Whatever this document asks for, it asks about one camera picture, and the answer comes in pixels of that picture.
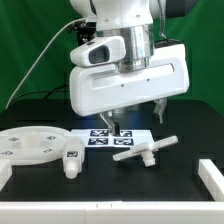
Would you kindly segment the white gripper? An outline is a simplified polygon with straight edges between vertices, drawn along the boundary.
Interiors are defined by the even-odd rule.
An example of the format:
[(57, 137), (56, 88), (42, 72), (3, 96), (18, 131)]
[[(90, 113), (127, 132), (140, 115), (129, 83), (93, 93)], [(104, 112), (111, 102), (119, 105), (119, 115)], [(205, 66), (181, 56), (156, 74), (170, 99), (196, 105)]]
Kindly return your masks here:
[(75, 67), (70, 75), (73, 110), (80, 116), (102, 112), (100, 117), (112, 136), (120, 134), (120, 126), (112, 120), (111, 110), (155, 100), (153, 120), (162, 124), (166, 97), (185, 93), (188, 88), (183, 44), (157, 48), (150, 66), (142, 70), (120, 73), (116, 64), (107, 64)]

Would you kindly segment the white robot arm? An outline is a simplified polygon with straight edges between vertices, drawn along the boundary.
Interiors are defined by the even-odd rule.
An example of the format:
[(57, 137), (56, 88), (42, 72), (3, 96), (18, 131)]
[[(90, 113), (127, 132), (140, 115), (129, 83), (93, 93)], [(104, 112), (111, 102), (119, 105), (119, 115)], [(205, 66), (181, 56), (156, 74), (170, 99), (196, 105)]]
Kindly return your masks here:
[(224, 82), (224, 0), (70, 0), (90, 38), (70, 52), (70, 102), (98, 115), (112, 135), (120, 108), (153, 102), (163, 121), (167, 99), (191, 90), (209, 99)]

